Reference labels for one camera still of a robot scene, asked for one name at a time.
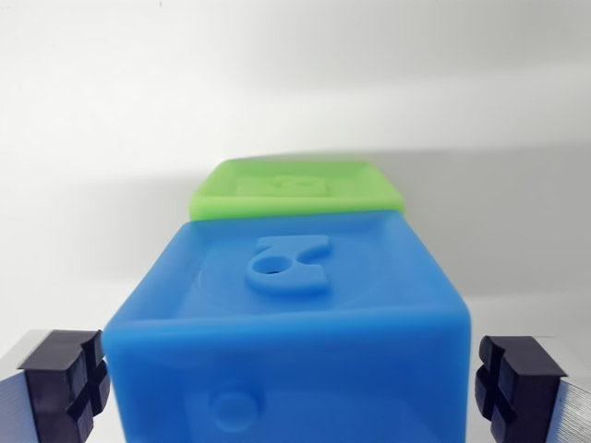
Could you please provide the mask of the black padded gripper right finger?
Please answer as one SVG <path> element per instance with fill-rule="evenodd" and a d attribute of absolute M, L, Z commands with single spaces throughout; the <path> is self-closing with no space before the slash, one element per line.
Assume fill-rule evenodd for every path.
<path fill-rule="evenodd" d="M 497 442 L 588 442 L 590 363 L 549 336 L 479 344 L 476 405 Z"/>

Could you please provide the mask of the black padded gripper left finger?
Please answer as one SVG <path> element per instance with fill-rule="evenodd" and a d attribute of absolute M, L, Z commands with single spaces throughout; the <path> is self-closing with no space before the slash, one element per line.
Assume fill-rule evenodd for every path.
<path fill-rule="evenodd" d="M 99 329 L 30 330 L 1 357 L 1 440 L 85 442 L 109 395 Z"/>

